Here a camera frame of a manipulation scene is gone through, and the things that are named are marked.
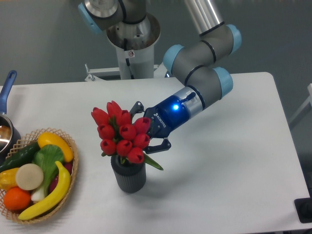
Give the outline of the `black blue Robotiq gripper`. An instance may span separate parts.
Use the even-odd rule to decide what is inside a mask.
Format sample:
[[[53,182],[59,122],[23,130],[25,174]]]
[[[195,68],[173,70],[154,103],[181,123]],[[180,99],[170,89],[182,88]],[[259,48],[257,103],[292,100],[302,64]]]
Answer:
[[[147,146],[144,149],[146,154],[153,154],[169,150],[172,145],[166,137],[201,111],[203,111],[202,96],[195,88],[184,87],[146,110],[142,102],[137,101],[129,113],[133,118],[136,114],[145,112],[144,116],[152,120],[148,135],[151,138],[164,138],[161,144]]]

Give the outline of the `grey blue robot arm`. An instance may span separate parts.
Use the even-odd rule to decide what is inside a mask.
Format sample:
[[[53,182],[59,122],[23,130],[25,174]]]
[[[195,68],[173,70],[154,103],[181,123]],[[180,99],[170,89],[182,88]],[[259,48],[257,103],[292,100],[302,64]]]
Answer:
[[[151,119],[150,138],[160,138],[158,146],[147,146],[148,154],[168,150],[169,134],[207,107],[222,99],[233,88],[231,75],[213,68],[219,59],[235,52],[242,43],[240,31],[225,24],[212,0],[185,1],[200,37],[186,48],[171,46],[163,57],[167,74],[177,78],[183,88],[154,107],[135,105],[131,113],[144,113]],[[160,36],[157,19],[146,10],[144,0],[84,0],[78,10],[90,30],[106,32],[115,47],[120,77],[154,77],[154,45]]]

